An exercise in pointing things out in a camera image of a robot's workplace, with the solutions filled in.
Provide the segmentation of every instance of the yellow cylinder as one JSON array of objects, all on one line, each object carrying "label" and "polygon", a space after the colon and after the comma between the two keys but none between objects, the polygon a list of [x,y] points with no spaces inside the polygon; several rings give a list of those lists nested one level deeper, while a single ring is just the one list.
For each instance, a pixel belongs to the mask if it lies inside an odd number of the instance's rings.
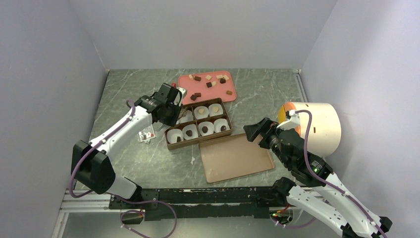
[{"label": "yellow cylinder", "polygon": [[[285,103],[278,112],[279,123],[286,121],[289,110],[308,110],[312,114],[311,128],[309,128],[308,151],[325,157],[331,155],[340,144],[341,124],[337,112],[328,103]],[[305,138],[309,116],[299,113],[300,125],[295,128],[301,138]]]}]

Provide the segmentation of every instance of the white wall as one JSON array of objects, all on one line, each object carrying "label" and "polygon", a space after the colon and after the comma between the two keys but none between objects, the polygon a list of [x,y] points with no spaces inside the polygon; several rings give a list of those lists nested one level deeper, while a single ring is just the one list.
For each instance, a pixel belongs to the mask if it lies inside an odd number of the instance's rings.
[{"label": "white wall", "polygon": [[70,0],[107,68],[301,68],[336,0]]},{"label": "white wall", "polygon": [[0,1],[0,237],[51,237],[105,77],[67,0]]},{"label": "white wall", "polygon": [[341,0],[302,69],[311,102],[342,124],[328,158],[347,187],[388,216],[393,237],[419,237],[420,2]]}]

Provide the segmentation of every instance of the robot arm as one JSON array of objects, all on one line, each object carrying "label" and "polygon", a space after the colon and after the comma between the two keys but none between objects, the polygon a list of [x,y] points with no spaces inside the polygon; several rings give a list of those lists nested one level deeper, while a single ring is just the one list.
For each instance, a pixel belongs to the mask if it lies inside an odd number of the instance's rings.
[{"label": "robot arm", "polygon": [[137,100],[131,110],[106,132],[89,143],[78,141],[73,147],[72,178],[98,194],[107,192],[130,201],[141,201],[142,187],[116,175],[111,159],[135,134],[152,123],[160,121],[174,126],[186,93],[183,88],[164,83],[158,92]]},{"label": "robot arm", "polygon": [[381,234],[387,232],[392,225],[387,217],[379,217],[367,210],[323,158],[312,153],[305,155],[307,141],[294,129],[300,124],[299,116],[291,110],[287,117],[288,120],[281,124],[264,118],[257,124],[244,126],[247,140],[254,141],[260,134],[263,137],[260,147],[272,150],[299,182],[312,187],[331,205],[315,202],[315,198],[309,195],[305,197],[304,191],[287,178],[276,181],[273,191],[283,201],[304,209],[343,237],[379,237],[378,228],[384,231]]}]

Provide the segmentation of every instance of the red object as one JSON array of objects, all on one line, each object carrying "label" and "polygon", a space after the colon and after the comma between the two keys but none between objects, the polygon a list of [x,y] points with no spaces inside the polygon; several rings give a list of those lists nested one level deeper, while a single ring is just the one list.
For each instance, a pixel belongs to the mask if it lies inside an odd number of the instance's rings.
[{"label": "red object", "polygon": [[[223,102],[232,102],[236,99],[235,86],[233,85],[232,76],[228,71],[193,73],[192,75],[201,77],[201,81],[191,80],[188,75],[182,75],[178,78],[178,86],[187,89],[187,95],[182,100],[182,104],[197,103],[214,98],[221,98]],[[211,76],[210,80],[206,79],[207,75]],[[217,79],[218,75],[227,75],[229,80],[221,84],[219,83],[219,79]],[[206,84],[213,81],[217,82],[217,84],[208,88]],[[232,95],[226,94],[226,91],[231,91]],[[191,95],[198,92],[201,93],[201,97],[195,101],[191,100]]]}]

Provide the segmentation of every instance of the brown tray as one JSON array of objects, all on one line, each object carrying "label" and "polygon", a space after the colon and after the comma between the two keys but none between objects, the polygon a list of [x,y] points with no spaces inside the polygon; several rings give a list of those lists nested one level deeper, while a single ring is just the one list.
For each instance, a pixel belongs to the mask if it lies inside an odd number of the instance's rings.
[{"label": "brown tray", "polygon": [[[209,117],[203,118],[203,119],[196,119],[196,116],[194,114],[194,109],[196,107],[199,107],[199,106],[209,107],[211,104],[214,104],[214,103],[219,103],[222,106],[223,114],[213,116],[213,117],[209,116]],[[230,123],[230,119],[227,115],[226,108],[224,107],[224,104],[223,104],[223,101],[222,101],[221,98],[215,98],[215,99],[210,99],[210,100],[206,100],[206,101],[202,101],[202,102],[198,102],[198,103],[187,104],[187,105],[184,105],[184,109],[191,110],[193,112],[194,120],[178,124],[178,125],[176,125],[174,127],[171,127],[171,128],[169,128],[165,131],[166,146],[168,147],[168,150],[174,150],[174,149],[178,149],[178,148],[181,148],[181,147],[198,144],[199,142],[202,142],[202,141],[211,140],[211,139],[215,139],[215,138],[219,138],[219,137],[222,137],[222,136],[227,136],[227,135],[232,134],[232,130],[233,130],[232,129],[232,124]],[[211,121],[212,123],[214,123],[215,120],[220,119],[220,118],[224,118],[224,119],[227,120],[227,123],[230,127],[229,130],[225,130],[223,132],[218,132],[218,133],[213,133],[211,135],[206,135],[206,136],[201,136],[200,132],[199,132],[198,133],[199,134],[198,138],[191,139],[191,140],[185,140],[184,139],[183,141],[180,141],[180,142],[177,142],[177,143],[172,143],[172,144],[170,144],[169,141],[168,141],[167,133],[168,133],[168,131],[170,131],[172,129],[182,130],[184,127],[186,127],[188,125],[191,125],[191,124],[194,124],[194,125],[196,125],[196,128],[198,130],[198,124],[202,123],[203,121]]]},{"label": "brown tray", "polygon": [[199,144],[208,183],[255,174],[274,168],[269,150],[249,142],[245,134],[232,135]]}]

